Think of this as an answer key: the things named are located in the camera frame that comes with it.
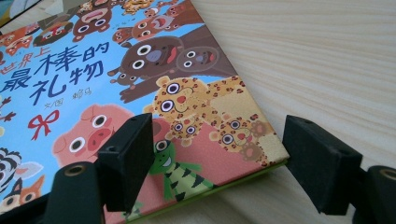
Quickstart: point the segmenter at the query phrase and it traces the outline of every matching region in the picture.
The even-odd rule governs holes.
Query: wooden table
[[[48,17],[44,0],[0,30]],[[200,0],[204,21],[282,137],[311,119],[364,155],[396,166],[396,2]],[[286,167],[144,223],[351,223],[318,214]]]

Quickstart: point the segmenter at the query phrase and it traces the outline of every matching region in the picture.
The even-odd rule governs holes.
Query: book cover
[[[190,0],[91,0],[1,35],[0,96],[0,213],[49,193],[59,168],[95,161],[142,113],[156,159],[132,214],[106,212],[108,223],[289,156]]]

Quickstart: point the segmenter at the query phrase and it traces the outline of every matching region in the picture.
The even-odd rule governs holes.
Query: cartoon pig
[[[99,148],[133,115],[117,105],[91,105],[70,131],[58,137],[52,153],[61,167],[77,161],[94,162]]]

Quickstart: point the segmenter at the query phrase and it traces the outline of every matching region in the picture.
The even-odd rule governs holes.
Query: cartoon leopard
[[[158,114],[172,123],[175,120],[189,119],[193,116],[211,126],[221,124],[218,111],[210,106],[214,98],[224,96],[245,86],[239,77],[228,77],[205,84],[195,77],[170,79],[160,77],[156,84],[160,87],[152,105],[144,108],[145,113]]]
[[[192,139],[201,131],[203,123],[202,119],[195,116],[183,120],[174,120],[165,138],[167,140],[181,139],[181,145],[189,147]]]
[[[139,9],[150,7],[153,1],[154,0],[129,0],[122,6],[122,8],[125,9],[122,15],[134,15]]]
[[[255,161],[262,166],[272,164],[260,146],[260,137],[275,134],[268,122],[258,120],[257,115],[250,119],[232,117],[224,113],[223,121],[217,131],[209,134],[211,141],[217,141],[228,152],[239,152],[244,161]]]

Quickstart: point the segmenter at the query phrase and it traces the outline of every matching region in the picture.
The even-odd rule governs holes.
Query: black bracket
[[[287,116],[283,144],[287,167],[318,212],[345,215],[356,208],[353,223],[396,223],[396,170],[361,166],[362,155],[316,123]]]

